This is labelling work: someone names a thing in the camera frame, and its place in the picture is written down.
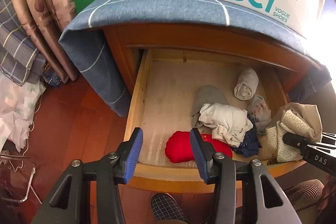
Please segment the beige garment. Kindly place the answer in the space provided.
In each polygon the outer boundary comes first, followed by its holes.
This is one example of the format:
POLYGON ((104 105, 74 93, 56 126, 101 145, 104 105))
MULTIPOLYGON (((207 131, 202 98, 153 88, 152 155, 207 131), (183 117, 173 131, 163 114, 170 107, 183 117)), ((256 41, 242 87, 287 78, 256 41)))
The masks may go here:
POLYGON ((295 102, 290 102, 282 107, 276 112, 272 121, 269 125, 276 124, 277 121, 280 121, 283 114, 291 110, 296 116, 302 119, 306 124, 308 124, 313 132, 309 133, 309 137, 314 142, 319 142, 322 139, 322 122, 321 117, 318 112, 317 105, 305 105, 295 102))

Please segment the open wooden drawer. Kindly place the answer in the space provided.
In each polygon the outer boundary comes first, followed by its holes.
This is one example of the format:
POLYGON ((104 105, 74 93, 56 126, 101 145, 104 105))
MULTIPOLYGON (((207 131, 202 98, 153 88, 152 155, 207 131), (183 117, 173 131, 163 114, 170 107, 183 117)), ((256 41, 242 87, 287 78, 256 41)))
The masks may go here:
POLYGON ((143 145, 132 188, 169 193, 210 193, 194 162, 171 163, 165 156, 167 139, 191 129, 197 91, 205 85, 221 90, 232 106, 245 109, 248 101, 234 96, 240 72, 253 68, 259 77, 257 94, 273 114, 287 103, 277 73, 269 64, 209 52, 149 49, 143 54, 131 99, 125 139, 142 129, 143 145))

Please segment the clear acrylic chair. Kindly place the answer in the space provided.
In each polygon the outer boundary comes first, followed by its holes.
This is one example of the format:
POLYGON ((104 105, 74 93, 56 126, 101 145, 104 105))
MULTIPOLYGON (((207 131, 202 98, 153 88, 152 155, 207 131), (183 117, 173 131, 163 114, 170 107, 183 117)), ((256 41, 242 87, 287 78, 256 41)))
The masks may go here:
POLYGON ((33 194, 39 204, 42 200, 33 188, 37 167, 33 159, 22 155, 1 153, 1 200, 24 203, 33 194))

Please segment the plaid slipper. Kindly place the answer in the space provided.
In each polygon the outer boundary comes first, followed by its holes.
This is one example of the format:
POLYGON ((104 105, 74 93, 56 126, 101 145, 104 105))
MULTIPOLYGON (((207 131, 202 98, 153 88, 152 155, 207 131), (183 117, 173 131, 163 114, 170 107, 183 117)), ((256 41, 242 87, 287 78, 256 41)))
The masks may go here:
POLYGON ((151 210, 155 223, 190 223, 177 201, 167 193, 156 193, 151 198, 151 210))

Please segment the white grey socks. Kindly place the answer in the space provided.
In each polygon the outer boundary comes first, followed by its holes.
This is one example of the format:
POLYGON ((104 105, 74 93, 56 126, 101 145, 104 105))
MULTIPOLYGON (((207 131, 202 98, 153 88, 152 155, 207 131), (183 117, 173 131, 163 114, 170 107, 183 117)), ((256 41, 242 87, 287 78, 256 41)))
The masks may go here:
POLYGON ((257 73, 251 67, 247 67, 238 77, 234 88, 234 96, 242 101, 250 100, 256 93, 258 85, 259 78, 257 73))

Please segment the white floral fabric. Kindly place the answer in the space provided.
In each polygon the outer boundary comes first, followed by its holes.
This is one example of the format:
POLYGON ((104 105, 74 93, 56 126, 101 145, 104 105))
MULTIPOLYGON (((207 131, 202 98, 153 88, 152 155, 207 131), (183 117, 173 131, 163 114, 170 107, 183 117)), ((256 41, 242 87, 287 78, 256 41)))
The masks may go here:
POLYGON ((25 148, 37 101, 45 89, 41 81, 19 86, 1 74, 1 147, 9 140, 18 152, 25 148))

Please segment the red underwear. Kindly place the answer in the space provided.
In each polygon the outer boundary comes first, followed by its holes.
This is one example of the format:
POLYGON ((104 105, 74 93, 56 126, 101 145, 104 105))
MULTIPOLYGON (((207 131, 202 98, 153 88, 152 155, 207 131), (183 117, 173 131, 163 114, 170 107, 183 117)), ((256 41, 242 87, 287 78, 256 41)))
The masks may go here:
MULTIPOLYGON (((215 140, 210 134, 201 134, 204 142, 211 143, 217 152, 232 158, 232 150, 227 143, 215 140)), ((172 163, 194 161, 193 151, 190 145, 190 133, 188 131, 176 131, 166 142, 165 155, 172 163)))

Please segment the grey knit sock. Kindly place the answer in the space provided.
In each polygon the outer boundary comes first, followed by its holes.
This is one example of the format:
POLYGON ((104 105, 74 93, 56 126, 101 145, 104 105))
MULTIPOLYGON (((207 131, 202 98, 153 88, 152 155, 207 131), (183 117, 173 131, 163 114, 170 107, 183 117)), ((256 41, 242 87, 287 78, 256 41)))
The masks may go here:
POLYGON ((202 86, 196 93, 191 115, 196 115, 206 103, 211 105, 214 103, 228 105, 228 100, 219 88, 213 85, 202 86))

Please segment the beige leaf pattern curtain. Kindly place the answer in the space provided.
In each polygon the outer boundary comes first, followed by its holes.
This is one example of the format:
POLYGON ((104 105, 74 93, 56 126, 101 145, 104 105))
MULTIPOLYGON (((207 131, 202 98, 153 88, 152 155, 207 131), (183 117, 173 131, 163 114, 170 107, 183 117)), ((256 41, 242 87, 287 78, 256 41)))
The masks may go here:
POLYGON ((74 0, 12 0, 28 37, 46 59, 58 81, 76 80, 78 70, 59 44, 63 30, 76 16, 74 0))

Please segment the cream knitted bra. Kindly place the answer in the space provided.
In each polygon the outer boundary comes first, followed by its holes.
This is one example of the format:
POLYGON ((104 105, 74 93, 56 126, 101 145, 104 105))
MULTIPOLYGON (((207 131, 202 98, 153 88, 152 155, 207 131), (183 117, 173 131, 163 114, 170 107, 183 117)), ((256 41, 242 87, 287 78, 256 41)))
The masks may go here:
POLYGON ((299 148, 287 145, 283 141, 286 133, 292 133, 303 137, 309 137, 313 129, 291 110, 287 110, 275 126, 268 127, 266 131, 267 145, 277 162, 298 161, 302 159, 299 148))

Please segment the white crumpled underwear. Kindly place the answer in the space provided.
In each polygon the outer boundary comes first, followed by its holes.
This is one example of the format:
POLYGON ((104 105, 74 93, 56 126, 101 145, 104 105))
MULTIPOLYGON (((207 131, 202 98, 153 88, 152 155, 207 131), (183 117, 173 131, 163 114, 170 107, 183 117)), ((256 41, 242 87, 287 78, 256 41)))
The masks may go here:
POLYGON ((231 105, 205 103, 194 116, 194 127, 212 129, 212 138, 239 147, 245 134, 253 129, 248 113, 231 105))

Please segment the white floral patterned underwear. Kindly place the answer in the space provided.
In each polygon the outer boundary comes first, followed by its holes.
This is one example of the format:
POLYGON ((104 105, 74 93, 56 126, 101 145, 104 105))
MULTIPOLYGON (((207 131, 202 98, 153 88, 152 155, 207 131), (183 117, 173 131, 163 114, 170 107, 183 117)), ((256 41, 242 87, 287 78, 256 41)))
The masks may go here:
POLYGON ((252 103, 247 107, 248 115, 256 126, 257 133, 264 135, 267 125, 271 122, 271 110, 260 95, 255 94, 252 103))

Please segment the blue checked cloth cover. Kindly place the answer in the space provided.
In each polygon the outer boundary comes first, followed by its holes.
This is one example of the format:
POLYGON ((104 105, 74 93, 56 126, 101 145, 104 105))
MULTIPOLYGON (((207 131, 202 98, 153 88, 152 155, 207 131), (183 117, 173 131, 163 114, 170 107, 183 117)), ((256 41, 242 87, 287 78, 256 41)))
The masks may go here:
POLYGON ((221 0, 95 0, 68 24, 59 43, 120 117, 129 112, 139 49, 228 54, 288 69, 282 88, 293 102, 331 81, 308 40, 268 16, 221 0))

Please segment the navy dotted underwear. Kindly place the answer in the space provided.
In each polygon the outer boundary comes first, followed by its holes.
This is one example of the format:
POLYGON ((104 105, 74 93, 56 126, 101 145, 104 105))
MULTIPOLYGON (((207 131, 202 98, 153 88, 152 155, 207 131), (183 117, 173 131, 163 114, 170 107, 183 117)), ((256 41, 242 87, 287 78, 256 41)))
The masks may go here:
POLYGON ((239 147, 231 146, 232 151, 238 155, 243 155, 245 158, 258 155, 259 149, 262 148, 257 137, 256 125, 249 114, 247 115, 247 118, 252 122, 252 129, 246 132, 244 140, 240 143, 239 147))

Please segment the grey plaid bedding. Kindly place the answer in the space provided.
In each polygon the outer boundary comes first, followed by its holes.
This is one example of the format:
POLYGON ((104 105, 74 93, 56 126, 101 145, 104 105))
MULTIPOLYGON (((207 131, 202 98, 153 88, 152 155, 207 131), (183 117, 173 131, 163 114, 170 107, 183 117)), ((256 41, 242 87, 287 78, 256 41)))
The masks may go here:
POLYGON ((20 24, 12 0, 1 0, 1 72, 15 84, 36 83, 46 60, 20 24))

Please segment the blue packet on floor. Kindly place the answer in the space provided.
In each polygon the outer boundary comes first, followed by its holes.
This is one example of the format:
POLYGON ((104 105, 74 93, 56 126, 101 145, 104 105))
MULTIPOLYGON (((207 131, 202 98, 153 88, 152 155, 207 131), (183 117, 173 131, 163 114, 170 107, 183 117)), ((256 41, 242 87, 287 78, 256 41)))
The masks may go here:
POLYGON ((60 88, 62 84, 61 79, 48 62, 46 62, 43 67, 42 78, 47 84, 57 89, 60 88))

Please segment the wooden nightstand cabinet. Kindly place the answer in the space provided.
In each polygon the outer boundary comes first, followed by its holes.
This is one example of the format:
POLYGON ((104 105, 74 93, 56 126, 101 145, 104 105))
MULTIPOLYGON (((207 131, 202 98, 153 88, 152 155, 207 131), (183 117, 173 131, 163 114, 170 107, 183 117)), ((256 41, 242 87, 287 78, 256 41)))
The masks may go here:
POLYGON ((279 41, 233 27, 184 23, 116 24, 102 29, 129 92, 138 73, 138 49, 167 48, 212 52, 261 61, 290 70, 283 82, 288 93, 310 71, 322 65, 279 41))

